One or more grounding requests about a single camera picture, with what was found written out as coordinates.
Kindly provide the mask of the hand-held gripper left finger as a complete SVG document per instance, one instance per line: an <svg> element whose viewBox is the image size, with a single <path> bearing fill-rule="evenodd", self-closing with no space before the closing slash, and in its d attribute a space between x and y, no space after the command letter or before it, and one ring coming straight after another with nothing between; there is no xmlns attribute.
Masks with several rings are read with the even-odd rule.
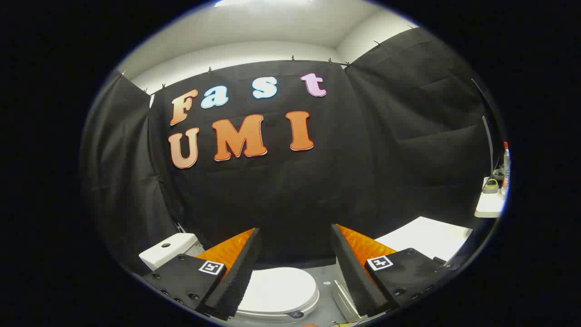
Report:
<svg viewBox="0 0 581 327"><path fill-rule="evenodd" d="M199 314L235 316L261 250L259 228L190 255L193 236L178 233L142 253L151 271L143 279L158 292Z"/></svg>

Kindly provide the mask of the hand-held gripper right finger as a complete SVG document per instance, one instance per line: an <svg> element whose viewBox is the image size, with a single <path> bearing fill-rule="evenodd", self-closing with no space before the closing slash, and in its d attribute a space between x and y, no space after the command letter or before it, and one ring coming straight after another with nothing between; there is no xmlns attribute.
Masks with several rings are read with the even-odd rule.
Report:
<svg viewBox="0 0 581 327"><path fill-rule="evenodd" d="M418 302L447 279L450 269L414 248L394 250L333 223L331 245L359 315L373 317Z"/></svg>

